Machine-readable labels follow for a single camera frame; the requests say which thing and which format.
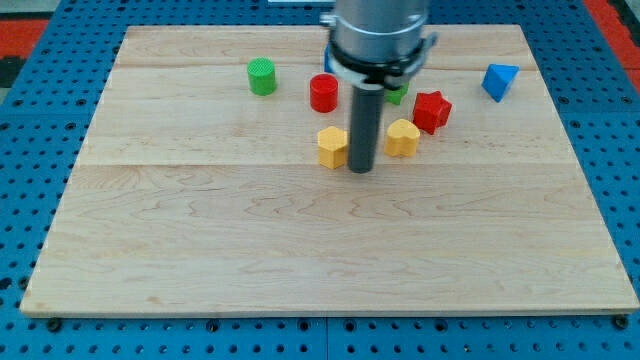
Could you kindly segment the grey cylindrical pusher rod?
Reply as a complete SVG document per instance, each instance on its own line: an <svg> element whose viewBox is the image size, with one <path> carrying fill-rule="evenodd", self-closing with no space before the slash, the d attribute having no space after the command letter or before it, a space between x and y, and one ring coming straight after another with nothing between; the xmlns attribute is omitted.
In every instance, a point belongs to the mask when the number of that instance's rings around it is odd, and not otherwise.
<svg viewBox="0 0 640 360"><path fill-rule="evenodd" d="M352 91L348 167L354 173L372 170L384 104L384 89Z"/></svg>

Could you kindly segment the blue block behind arm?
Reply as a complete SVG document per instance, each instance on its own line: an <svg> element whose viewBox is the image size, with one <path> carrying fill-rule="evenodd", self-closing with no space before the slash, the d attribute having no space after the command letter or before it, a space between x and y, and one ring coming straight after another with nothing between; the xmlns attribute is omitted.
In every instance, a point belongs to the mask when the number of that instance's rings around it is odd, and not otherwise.
<svg viewBox="0 0 640 360"><path fill-rule="evenodd" d="M323 68L325 73L333 74L333 69L331 67L331 61L330 61L329 46L326 46L323 52Z"/></svg>

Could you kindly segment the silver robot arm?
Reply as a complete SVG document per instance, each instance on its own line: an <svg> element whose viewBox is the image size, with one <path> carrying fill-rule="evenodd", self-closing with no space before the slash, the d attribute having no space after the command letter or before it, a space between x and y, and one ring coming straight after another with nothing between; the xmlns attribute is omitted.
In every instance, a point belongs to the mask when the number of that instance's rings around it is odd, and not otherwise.
<svg viewBox="0 0 640 360"><path fill-rule="evenodd" d="M402 88L422 69L438 35L423 34L428 0L335 0L320 16L334 74L352 86L347 165L372 170L385 92Z"/></svg>

